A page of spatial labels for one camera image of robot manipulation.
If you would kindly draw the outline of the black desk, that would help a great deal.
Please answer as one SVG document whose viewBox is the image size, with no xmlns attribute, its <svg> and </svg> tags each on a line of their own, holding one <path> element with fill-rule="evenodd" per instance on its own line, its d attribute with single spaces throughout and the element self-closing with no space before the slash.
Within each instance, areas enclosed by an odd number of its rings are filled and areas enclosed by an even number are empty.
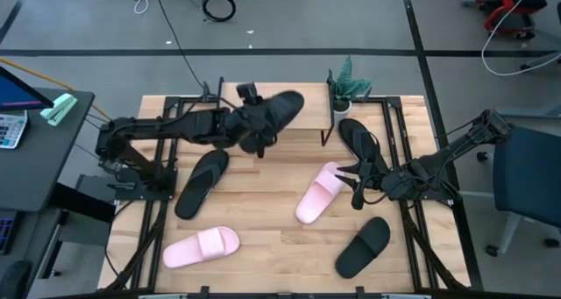
<svg viewBox="0 0 561 299">
<path fill-rule="evenodd" d="M 0 255 L 0 279 L 17 261 L 32 264 L 29 288 L 46 249 L 66 211 L 109 223 L 115 206 L 86 196 L 58 182 L 95 95 L 77 91 L 77 105 L 54 127 L 39 112 L 29 112 L 31 123 L 14 150 L 0 150 L 0 210 L 21 213 L 10 252 Z"/>
</svg>

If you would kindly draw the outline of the black computer mouse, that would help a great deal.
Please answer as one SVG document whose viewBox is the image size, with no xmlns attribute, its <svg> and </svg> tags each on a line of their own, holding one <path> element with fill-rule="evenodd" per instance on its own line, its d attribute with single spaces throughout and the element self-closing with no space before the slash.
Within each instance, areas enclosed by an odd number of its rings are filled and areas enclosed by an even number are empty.
<svg viewBox="0 0 561 299">
<path fill-rule="evenodd" d="M 32 264 L 17 261 L 8 267 L 0 279 L 0 299 L 23 299 Z"/>
</svg>

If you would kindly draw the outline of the mint green stapler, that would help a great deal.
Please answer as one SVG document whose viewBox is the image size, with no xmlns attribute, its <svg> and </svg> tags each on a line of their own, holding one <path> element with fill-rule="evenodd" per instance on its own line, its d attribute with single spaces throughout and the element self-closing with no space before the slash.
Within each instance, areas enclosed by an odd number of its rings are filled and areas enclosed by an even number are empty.
<svg viewBox="0 0 561 299">
<path fill-rule="evenodd" d="M 49 125 L 57 126 L 74 108 L 77 102 L 77 98 L 65 93 L 54 100 L 52 108 L 42 110 L 40 116 L 44 118 Z"/>
</svg>

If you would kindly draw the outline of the blue chair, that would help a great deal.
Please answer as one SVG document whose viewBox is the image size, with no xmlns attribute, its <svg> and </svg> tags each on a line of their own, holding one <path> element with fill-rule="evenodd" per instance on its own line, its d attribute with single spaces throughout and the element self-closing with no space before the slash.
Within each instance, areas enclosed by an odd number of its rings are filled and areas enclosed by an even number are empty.
<svg viewBox="0 0 561 299">
<path fill-rule="evenodd" d="M 516 127 L 492 153 L 478 152 L 476 158 L 492 165 L 494 205 L 508 213 L 501 242 L 486 246 L 486 253 L 505 253 L 523 218 L 558 230 L 559 238 L 543 243 L 561 247 L 561 136 Z"/>
</svg>

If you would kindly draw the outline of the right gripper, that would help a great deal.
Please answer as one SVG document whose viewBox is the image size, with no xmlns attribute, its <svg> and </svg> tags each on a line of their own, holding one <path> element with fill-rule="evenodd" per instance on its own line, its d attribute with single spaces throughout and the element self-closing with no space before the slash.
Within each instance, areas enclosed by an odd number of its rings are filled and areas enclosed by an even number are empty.
<svg viewBox="0 0 561 299">
<path fill-rule="evenodd" d="M 395 199 L 403 196 L 408 191 L 410 184 L 410 175 L 403 171 L 392 171 L 388 167 L 386 174 L 367 175 L 371 171 L 371 164 L 362 164 L 361 162 L 354 165 L 339 167 L 338 171 L 355 174 L 358 180 L 341 176 L 340 180 L 352 188 L 352 208 L 362 210 L 365 204 L 374 205 L 380 203 L 384 198 L 389 197 Z M 382 192 L 382 197 L 374 201 L 365 199 L 365 190 L 373 189 Z"/>
</svg>

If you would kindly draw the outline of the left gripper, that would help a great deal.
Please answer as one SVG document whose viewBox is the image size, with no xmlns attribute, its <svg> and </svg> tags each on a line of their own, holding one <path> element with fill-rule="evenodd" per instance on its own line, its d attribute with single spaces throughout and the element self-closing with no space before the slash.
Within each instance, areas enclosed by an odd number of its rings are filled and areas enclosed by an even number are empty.
<svg viewBox="0 0 561 299">
<path fill-rule="evenodd" d="M 226 118 L 227 131 L 244 152 L 256 153 L 263 158 L 265 144 L 275 144 L 280 133 L 276 126 L 268 126 L 266 113 L 282 115 L 285 111 L 284 99 L 271 97 L 264 100 L 258 95 L 254 82 L 239 84 L 236 91 L 242 105 L 231 107 L 231 113 Z"/>
</svg>

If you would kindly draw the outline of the pink slide sandal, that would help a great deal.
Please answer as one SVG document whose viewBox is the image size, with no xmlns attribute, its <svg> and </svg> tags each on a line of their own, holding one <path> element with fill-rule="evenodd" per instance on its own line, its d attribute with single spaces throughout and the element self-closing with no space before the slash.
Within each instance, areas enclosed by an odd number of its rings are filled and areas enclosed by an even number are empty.
<svg viewBox="0 0 561 299">
<path fill-rule="evenodd" d="M 237 233 L 229 227 L 218 226 L 169 245 L 162 258 L 166 267 L 180 268 L 229 256 L 239 247 Z"/>
<path fill-rule="evenodd" d="M 340 193 L 345 183 L 338 178 L 344 175 L 339 168 L 336 162 L 328 162 L 320 169 L 295 210 L 300 222 L 314 223 Z"/>
</svg>

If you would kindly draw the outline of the wooden shelf with black frame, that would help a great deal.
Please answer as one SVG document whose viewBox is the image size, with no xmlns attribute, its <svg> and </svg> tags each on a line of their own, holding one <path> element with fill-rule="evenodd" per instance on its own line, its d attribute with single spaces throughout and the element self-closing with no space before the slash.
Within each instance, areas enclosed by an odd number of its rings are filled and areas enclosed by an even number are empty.
<svg viewBox="0 0 561 299">
<path fill-rule="evenodd" d="M 300 93 L 304 105 L 288 130 L 320 132 L 325 146 L 334 128 L 332 96 L 326 82 L 255 82 L 259 96 L 269 98 L 286 90 Z"/>
</svg>

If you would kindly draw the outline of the grey desk foot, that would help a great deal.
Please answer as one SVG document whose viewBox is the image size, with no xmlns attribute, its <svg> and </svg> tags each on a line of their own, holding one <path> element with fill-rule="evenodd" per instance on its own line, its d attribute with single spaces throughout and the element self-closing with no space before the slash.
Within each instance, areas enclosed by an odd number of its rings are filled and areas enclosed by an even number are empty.
<svg viewBox="0 0 561 299">
<path fill-rule="evenodd" d="M 554 103 L 534 108 L 499 108 L 497 109 L 497 112 L 503 117 L 561 120 L 561 103 Z"/>
</svg>

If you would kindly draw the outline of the black slide sandal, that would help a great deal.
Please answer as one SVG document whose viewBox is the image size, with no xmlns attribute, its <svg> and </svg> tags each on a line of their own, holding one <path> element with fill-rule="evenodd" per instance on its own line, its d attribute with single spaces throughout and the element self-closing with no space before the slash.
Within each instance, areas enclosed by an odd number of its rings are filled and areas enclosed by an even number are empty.
<svg viewBox="0 0 561 299">
<path fill-rule="evenodd" d="M 382 217 L 368 220 L 338 255 L 335 261 L 337 273 L 345 279 L 354 278 L 385 250 L 390 237 L 386 220 Z"/>
<path fill-rule="evenodd" d="M 299 114 L 304 105 L 304 97 L 296 91 L 283 91 L 272 97 L 281 97 L 285 102 L 285 111 L 282 115 L 272 115 L 264 111 L 266 126 L 276 126 L 280 132 L 286 128 Z"/>
</svg>

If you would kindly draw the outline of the grey chair base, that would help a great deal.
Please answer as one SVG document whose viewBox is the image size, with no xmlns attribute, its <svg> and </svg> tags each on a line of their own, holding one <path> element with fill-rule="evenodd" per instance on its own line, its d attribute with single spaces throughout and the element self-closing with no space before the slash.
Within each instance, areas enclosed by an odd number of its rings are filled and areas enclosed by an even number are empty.
<svg viewBox="0 0 561 299">
<path fill-rule="evenodd" d="M 520 66 L 521 71 L 532 70 L 540 67 L 547 66 L 551 63 L 561 64 L 561 51 L 549 53 L 533 60 L 527 61 Z"/>
</svg>

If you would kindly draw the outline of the green plant in white pot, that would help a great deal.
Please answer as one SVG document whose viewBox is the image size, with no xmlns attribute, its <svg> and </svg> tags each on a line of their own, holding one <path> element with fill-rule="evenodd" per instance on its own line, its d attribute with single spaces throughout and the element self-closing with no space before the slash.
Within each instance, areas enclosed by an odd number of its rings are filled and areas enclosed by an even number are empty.
<svg viewBox="0 0 561 299">
<path fill-rule="evenodd" d="M 332 95 L 333 119 L 337 124 L 350 113 L 352 100 L 359 96 L 369 96 L 372 89 L 371 81 L 353 79 L 352 71 L 352 58 L 347 56 L 337 78 L 333 77 L 331 70 L 328 73 L 327 83 Z"/>
</svg>

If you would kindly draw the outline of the grey calculator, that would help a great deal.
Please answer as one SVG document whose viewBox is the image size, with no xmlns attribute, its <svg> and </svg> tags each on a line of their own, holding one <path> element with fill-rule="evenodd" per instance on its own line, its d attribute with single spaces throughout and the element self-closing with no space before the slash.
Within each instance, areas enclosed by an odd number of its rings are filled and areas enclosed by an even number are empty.
<svg viewBox="0 0 561 299">
<path fill-rule="evenodd" d="M 0 149 L 17 148 L 27 124 L 27 110 L 0 111 Z"/>
</svg>

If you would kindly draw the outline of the computer monitor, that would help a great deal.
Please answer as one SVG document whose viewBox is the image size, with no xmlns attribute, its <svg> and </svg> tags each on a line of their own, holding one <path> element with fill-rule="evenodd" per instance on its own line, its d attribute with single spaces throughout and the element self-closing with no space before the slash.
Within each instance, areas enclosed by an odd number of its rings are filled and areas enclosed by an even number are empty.
<svg viewBox="0 0 561 299">
<path fill-rule="evenodd" d="M 43 110 L 52 107 L 50 99 L 0 67 L 0 110 Z"/>
</svg>

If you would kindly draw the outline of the black flip-flop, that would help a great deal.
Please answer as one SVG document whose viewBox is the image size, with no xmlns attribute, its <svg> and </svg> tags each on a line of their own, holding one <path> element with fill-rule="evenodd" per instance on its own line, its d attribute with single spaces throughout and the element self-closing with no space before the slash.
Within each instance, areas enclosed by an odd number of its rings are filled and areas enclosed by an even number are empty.
<svg viewBox="0 0 561 299">
<path fill-rule="evenodd" d="M 358 162 L 371 164 L 371 171 L 367 175 L 386 174 L 388 172 L 387 163 L 381 155 L 378 139 L 358 120 L 342 119 L 338 124 L 338 133 L 347 149 Z"/>
<path fill-rule="evenodd" d="M 175 205 L 175 215 L 183 220 L 193 219 L 211 190 L 224 175 L 230 156 L 224 150 L 213 150 L 195 164 L 188 181 Z"/>
</svg>

